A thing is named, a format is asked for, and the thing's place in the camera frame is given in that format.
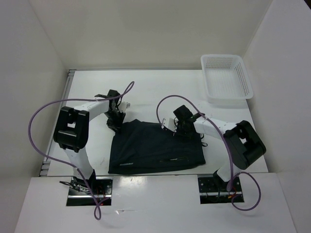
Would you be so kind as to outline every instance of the tabletop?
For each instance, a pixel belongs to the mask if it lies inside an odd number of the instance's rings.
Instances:
[[[196,175],[115,176],[111,206],[102,206],[95,220],[94,206],[67,207],[69,177],[32,178],[15,233],[295,233],[278,177],[256,173],[261,202],[241,212],[231,203],[200,204]],[[248,176],[240,176],[245,203],[257,201],[258,190]]]
[[[224,121],[249,121],[253,126],[247,102],[245,100],[232,103],[209,103],[206,85],[201,70],[94,70],[76,71],[65,98],[92,99],[96,94],[107,94],[109,89],[120,93],[131,81],[135,81],[133,89],[123,97],[123,101],[131,103],[127,109],[124,122],[138,119],[140,121],[157,122],[156,106],[161,99],[176,94],[188,98],[201,112],[209,117]],[[74,107],[83,102],[70,101],[64,106]],[[193,113],[192,107],[182,99],[169,98],[160,108],[160,118],[174,117],[173,111],[186,105]],[[110,147],[114,132],[106,126],[107,117],[102,114],[89,124],[89,137],[86,151],[90,164],[97,175],[108,175]],[[206,164],[193,169],[155,173],[155,175],[176,174],[209,174],[214,173],[228,159],[224,143],[210,136],[205,136],[208,147],[203,148]],[[65,152],[54,141],[51,142],[49,156],[69,161]],[[248,169],[248,172],[268,172],[265,160],[260,157]],[[51,161],[48,176],[71,176],[73,170],[65,164]]]

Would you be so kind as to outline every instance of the cable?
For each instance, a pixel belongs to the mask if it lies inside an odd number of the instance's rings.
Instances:
[[[198,112],[198,114],[200,114],[201,117],[203,117],[204,119],[206,119],[206,120],[207,120],[209,123],[211,123],[212,126],[216,129],[216,131],[218,132],[218,134],[220,135],[222,141],[223,141],[224,144],[225,144],[225,147],[226,147],[226,149],[227,149],[228,156],[229,156],[229,162],[230,162],[230,180],[229,180],[228,185],[227,185],[227,187],[226,187],[227,191],[228,191],[228,192],[231,191],[231,189],[232,189],[232,184],[233,184],[233,180],[234,180],[236,177],[238,177],[240,174],[246,174],[246,175],[250,176],[250,177],[253,179],[253,181],[255,182],[255,184],[256,184],[256,186],[257,186],[257,188],[258,188],[258,192],[259,192],[259,198],[258,198],[258,200],[257,200],[256,204],[255,204],[254,206],[252,206],[251,208],[242,209],[242,208],[236,206],[236,205],[233,203],[233,200],[234,200],[237,196],[239,196],[239,195],[235,195],[234,197],[232,197],[231,203],[232,203],[232,205],[233,205],[236,209],[241,210],[241,211],[250,211],[250,210],[255,209],[255,208],[258,206],[258,204],[259,204],[259,202],[260,202],[260,199],[261,199],[261,189],[260,189],[260,186],[259,186],[258,182],[255,180],[255,178],[254,178],[251,174],[249,174],[248,172],[245,172],[245,171],[241,171],[240,173],[238,173],[238,174],[236,174],[235,176],[233,176],[232,154],[231,154],[231,151],[230,151],[230,149],[229,149],[229,146],[228,146],[228,144],[227,144],[227,142],[226,142],[226,140],[225,140],[225,138],[224,138],[222,132],[219,130],[219,128],[217,127],[217,125],[216,125],[211,119],[207,118],[203,113],[201,113],[201,112],[199,111],[199,109],[198,109],[189,99],[187,99],[186,97],[180,96],[180,95],[169,95],[169,96],[167,96],[167,97],[164,97],[164,98],[158,103],[158,105],[157,105],[157,107],[156,107],[156,118],[157,118],[158,122],[160,123],[160,125],[162,126],[161,121],[160,121],[160,117],[159,117],[159,112],[158,112],[158,111],[159,111],[160,104],[161,104],[164,100],[166,100],[166,99],[168,99],[168,98],[171,98],[171,97],[178,97],[178,98],[182,98],[183,100],[187,101],[187,102]]]
[[[55,100],[55,101],[52,101],[52,102],[49,102],[47,104],[44,104],[42,107],[40,107],[37,111],[35,111],[35,113],[32,115],[32,117],[30,118],[29,120],[29,124],[28,124],[28,138],[29,138],[29,141],[30,141],[30,144],[33,146],[33,148],[39,153],[41,154],[42,156],[48,158],[48,159],[51,159],[51,160],[54,160],[54,161],[57,161],[57,162],[60,162],[60,163],[63,163],[63,164],[67,164],[73,168],[76,168],[78,173],[81,175],[84,183],[86,184],[86,187],[88,188],[89,192],[90,192],[90,195],[92,196],[95,204],[96,204],[96,207],[94,209],[94,217],[96,218],[96,220],[100,220],[102,218],[102,212],[101,212],[101,209],[100,209],[100,205],[107,199],[109,198],[104,198],[103,200],[101,200],[100,202],[97,202],[94,194],[93,194],[93,191],[92,189],[90,188],[90,186],[88,185],[87,181],[86,181],[86,178],[84,177],[84,175],[82,174],[82,172],[79,170],[79,168],[77,168],[76,165],[72,164],[72,163],[69,163],[69,162],[66,162],[66,161],[63,161],[63,160],[60,160],[60,159],[56,159],[56,158],[53,158],[53,157],[50,157],[48,155],[46,155],[44,152],[42,152],[34,143],[33,141],[33,138],[31,136],[31,125],[33,123],[33,120],[35,118],[35,116],[40,112],[42,111],[44,108],[52,105],[52,104],[55,104],[55,103],[60,103],[60,102],[65,102],[65,101],[108,101],[108,100],[114,100],[114,99],[117,99],[117,98],[122,98],[124,95],[126,95],[134,86],[134,81],[131,81],[130,84],[127,86],[127,88],[125,89],[125,91],[123,92],[123,94],[119,95],[119,96],[116,96],[116,97],[111,97],[111,98],[106,98],[106,99],[100,99],[100,100],[89,100],[89,99],[63,99],[63,100]]]

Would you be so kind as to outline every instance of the black cloth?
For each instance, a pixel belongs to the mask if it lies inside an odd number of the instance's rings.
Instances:
[[[173,136],[158,123],[133,120],[112,140],[109,172],[121,175],[177,171],[205,164],[201,138]]]

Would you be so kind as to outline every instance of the dark garment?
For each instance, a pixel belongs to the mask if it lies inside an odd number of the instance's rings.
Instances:
[[[133,120],[112,140],[109,172],[122,175],[177,171],[205,164],[201,138],[173,136],[158,123]]]

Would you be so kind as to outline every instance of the plastic basket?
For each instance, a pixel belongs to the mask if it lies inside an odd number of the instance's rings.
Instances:
[[[209,99],[244,100],[253,97],[253,89],[240,56],[203,55],[201,64]]]

